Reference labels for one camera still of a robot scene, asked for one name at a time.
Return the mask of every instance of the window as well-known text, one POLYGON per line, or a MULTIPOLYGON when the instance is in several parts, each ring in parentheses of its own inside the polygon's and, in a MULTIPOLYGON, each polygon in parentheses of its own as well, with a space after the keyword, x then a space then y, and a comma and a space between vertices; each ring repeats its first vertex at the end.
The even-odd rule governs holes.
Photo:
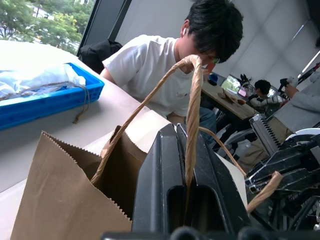
POLYGON ((95 0, 0 0, 0 40, 77 54, 95 0))

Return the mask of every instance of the twisted paper handle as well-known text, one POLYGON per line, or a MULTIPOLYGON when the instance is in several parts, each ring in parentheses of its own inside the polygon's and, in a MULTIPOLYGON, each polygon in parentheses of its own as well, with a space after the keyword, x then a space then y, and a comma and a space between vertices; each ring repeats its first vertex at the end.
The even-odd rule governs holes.
POLYGON ((194 67, 194 74, 192 77, 192 85, 190 90, 190 101, 188 107, 188 113, 186 117, 186 129, 187 129, 187 142, 186 142, 186 153, 185 153, 185 181, 187 187, 190 186, 193 178, 193 169, 196 163, 196 143, 199 131, 199 108, 200 108, 200 97, 201 97, 201 85, 203 81, 202 73, 202 60, 197 55, 190 55, 177 62, 173 67, 164 75, 164 77, 158 82, 155 88, 150 92, 150 94, 144 99, 140 106, 132 113, 128 120, 120 127, 118 132, 115 133, 113 139, 108 145, 107 151, 101 160, 101 163, 91 179, 91 183, 94 185, 101 177, 108 158, 110 157, 113 149, 115 148, 117 142, 121 138, 122 134, 125 132, 128 125, 135 118, 135 116, 140 112, 140 110, 148 103, 148 101, 156 94, 158 89, 165 83, 167 78, 174 73, 177 69, 192 64, 194 67))

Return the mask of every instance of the table surface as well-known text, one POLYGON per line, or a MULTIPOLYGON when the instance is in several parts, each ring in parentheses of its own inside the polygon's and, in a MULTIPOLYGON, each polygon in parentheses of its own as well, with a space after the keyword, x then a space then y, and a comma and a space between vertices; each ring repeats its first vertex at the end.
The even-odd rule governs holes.
MULTIPOLYGON (((26 67, 31 63, 46 66, 73 62, 100 78, 76 56, 49 45, 0 40, 0 49, 4 52, 2 56, 6 56, 0 58, 1 69, 26 67)), ((139 104, 121 88, 106 80, 99 100, 90 104, 77 124, 73 124, 73 120, 82 106, 1 130, 0 193, 27 178, 42 131, 83 148, 113 131, 117 125, 122 125, 139 104)), ((145 107, 140 115, 148 111, 145 107)))
POLYGON ((246 118, 252 117, 256 111, 247 104, 240 105, 239 103, 230 103, 227 100, 221 98, 218 93, 223 93, 223 88, 220 86, 213 86, 208 81, 204 81, 202 86, 202 92, 204 92, 208 97, 218 102, 228 111, 233 113, 239 119, 244 120, 246 118))

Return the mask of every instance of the gray sleeve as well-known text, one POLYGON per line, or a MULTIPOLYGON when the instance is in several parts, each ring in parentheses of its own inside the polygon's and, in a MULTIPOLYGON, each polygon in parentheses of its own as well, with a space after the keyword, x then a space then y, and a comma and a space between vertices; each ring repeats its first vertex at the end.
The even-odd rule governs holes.
POLYGON ((320 113, 320 96, 311 96, 303 92, 297 92, 293 96, 291 104, 297 108, 320 113))

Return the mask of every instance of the brown paper bag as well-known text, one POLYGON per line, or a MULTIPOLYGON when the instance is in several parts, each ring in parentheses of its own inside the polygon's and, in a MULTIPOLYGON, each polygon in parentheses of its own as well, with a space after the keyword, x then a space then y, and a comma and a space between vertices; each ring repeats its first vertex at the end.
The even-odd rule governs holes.
POLYGON ((104 232, 131 230, 139 169, 146 153, 125 129, 176 69, 193 64, 187 114, 185 178, 190 186, 196 162, 202 61, 191 55, 176 63, 104 146, 103 158, 43 132, 30 168, 12 240, 89 240, 104 232))

